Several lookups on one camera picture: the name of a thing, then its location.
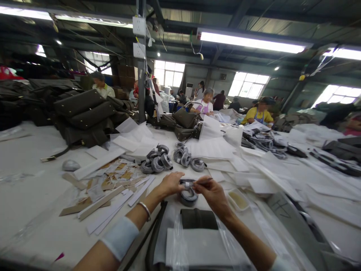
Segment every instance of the ceiling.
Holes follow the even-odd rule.
[[[131,18],[136,14],[135,0],[1,0],[0,6],[1,3],[119,18]],[[202,46],[205,65],[218,66],[226,61],[270,68],[282,66],[293,71],[293,76],[300,74],[322,46],[329,43],[361,46],[360,14],[361,1],[358,0],[148,0],[145,16],[164,31],[151,32],[156,42],[151,48],[147,47],[147,55],[155,57],[156,52],[161,52],[187,59],[198,58],[190,46],[193,31],[194,50],[198,52]],[[0,15],[0,40],[56,46],[53,42],[56,38],[71,49],[132,55],[135,41],[132,29],[58,21],[59,33],[56,33],[51,21],[33,21],[35,24],[19,17]],[[195,35],[198,27],[251,33],[264,39],[305,41],[313,47],[295,55],[210,42],[202,44]],[[316,67],[318,63],[317,59],[311,65]],[[334,59],[326,67],[324,74],[327,75],[355,78],[361,75],[361,61]]]

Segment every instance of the blue apron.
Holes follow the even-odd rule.
[[[262,112],[262,118],[261,118],[261,119],[258,119],[258,118],[257,118],[257,115],[258,115],[258,108],[257,108],[257,111],[256,111],[255,120],[258,121],[259,123],[262,123],[262,124],[263,124],[263,121],[264,121],[264,112]]]

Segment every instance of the window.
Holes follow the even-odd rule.
[[[318,97],[312,107],[321,102],[328,104],[340,102],[342,104],[353,103],[358,96],[361,95],[361,88],[342,87],[337,85],[328,85],[322,94]]]
[[[86,58],[88,58],[91,62],[93,62],[95,65],[97,65],[98,67],[101,65],[104,65],[105,63],[107,63],[110,60],[109,55],[105,54],[105,53],[84,52],[84,56]],[[86,65],[86,69],[88,72],[92,73],[97,70],[95,67],[90,65],[90,63],[88,61],[84,60],[84,63]],[[106,75],[112,75],[111,67],[105,69],[104,71],[102,71],[102,73],[104,73]]]
[[[266,75],[238,72],[234,76],[228,96],[258,99],[269,79]]]
[[[154,76],[159,80],[159,85],[179,87],[182,82],[185,64],[154,61]]]
[[[46,57],[46,54],[44,52],[44,48],[42,47],[42,45],[38,45],[38,49],[36,50],[36,53],[37,55],[39,56],[43,56],[43,57]]]

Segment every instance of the metal buckle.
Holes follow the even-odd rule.
[[[56,159],[55,156],[51,156],[51,157],[47,157],[47,158],[41,158],[40,161],[41,161],[42,163],[44,163],[44,162],[48,162],[48,161],[53,161],[53,160],[55,160],[55,159]]]

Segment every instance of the white table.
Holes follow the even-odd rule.
[[[61,165],[64,160],[72,159],[84,166],[92,161],[85,153],[86,148],[70,151],[55,161],[41,163],[40,158],[51,156],[66,148],[60,133],[52,126],[35,127],[32,123],[22,126],[32,132],[32,136],[0,142],[0,175],[28,173],[28,177],[13,184],[0,184],[0,259],[19,262],[24,265],[51,270],[72,269],[77,262],[130,208],[125,205],[98,237],[89,236],[86,225],[93,222],[101,214],[102,209],[80,222],[76,214],[59,217],[60,211],[67,206],[74,187],[61,178]],[[177,139],[173,132],[152,129],[155,139],[170,148],[174,148]],[[305,165],[289,165],[295,177],[302,184],[305,178],[323,178],[312,172]],[[174,164],[175,171],[183,171],[186,177],[197,178],[208,174],[208,171],[195,172]],[[148,193],[157,186],[169,171],[157,174],[155,181],[148,188]],[[221,183],[224,189],[236,187],[228,182]],[[199,209],[210,209],[204,197],[200,195],[195,206]],[[321,212],[309,209],[321,230],[329,240],[341,248],[341,254],[355,260],[360,260],[361,231],[333,219]],[[257,224],[250,209],[238,215],[239,218],[266,244],[268,244],[260,226]],[[24,226],[24,234],[15,237]],[[147,244],[140,251],[133,264],[134,270],[143,270]],[[64,257],[55,259],[64,253]]]

